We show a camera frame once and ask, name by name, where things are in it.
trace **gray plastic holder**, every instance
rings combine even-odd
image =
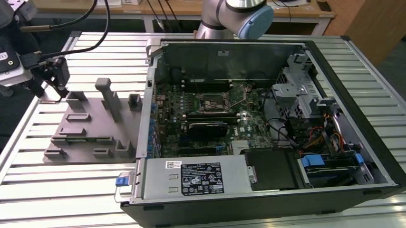
[[[103,98],[87,98],[72,91],[69,107],[44,152],[45,163],[135,162],[140,128],[141,98],[119,98],[108,78],[99,78],[96,89]]]

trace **blue latch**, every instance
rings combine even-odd
[[[115,186],[116,187],[129,186],[129,177],[117,177],[115,179]]]
[[[303,167],[314,166],[314,165],[324,165],[324,160],[322,158],[322,155],[318,155],[318,154],[306,155],[302,158],[302,164],[303,164]]]
[[[362,164],[363,163],[363,157],[359,153],[355,154],[355,158],[356,158],[358,164]]]

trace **slotted metal surface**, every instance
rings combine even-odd
[[[100,33],[83,33],[71,49],[96,43]],[[109,77],[112,90],[120,97],[143,95],[147,73],[145,41],[149,38],[192,38],[191,34],[111,33],[101,46],[89,53],[68,56],[71,90],[83,90],[88,97],[100,97],[93,83]],[[300,36],[264,36],[262,39],[303,40]],[[391,153],[406,170],[405,103],[370,66],[359,60],[339,37],[311,37],[328,60],[350,94],[380,135]],[[320,81],[327,93],[328,88]],[[139,227],[113,201],[115,178],[132,170],[133,164],[49,165],[43,163],[67,103],[33,106],[25,130],[9,150],[9,165],[0,185],[1,227]],[[266,220],[207,224],[192,227],[264,228],[274,226],[405,227],[406,195],[371,200],[342,213]]]

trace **blue end cap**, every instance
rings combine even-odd
[[[324,165],[322,155],[314,154],[306,155],[304,157],[307,158],[310,165]]]
[[[304,167],[314,166],[314,165],[324,165],[324,160],[322,158],[322,155],[318,155],[318,154],[306,155],[302,158],[302,164]]]
[[[238,37],[240,39],[258,39],[266,33],[274,19],[272,7],[264,6],[244,21],[239,30]]]
[[[302,158],[302,165],[303,165],[303,167],[310,166],[307,158]]]
[[[359,153],[355,154],[355,158],[356,158],[358,164],[362,164],[363,163],[363,157]]]
[[[115,186],[116,187],[129,186],[129,177],[117,177],[115,179]]]

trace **power supply label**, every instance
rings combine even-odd
[[[224,193],[220,163],[181,165],[181,194],[184,196]]]

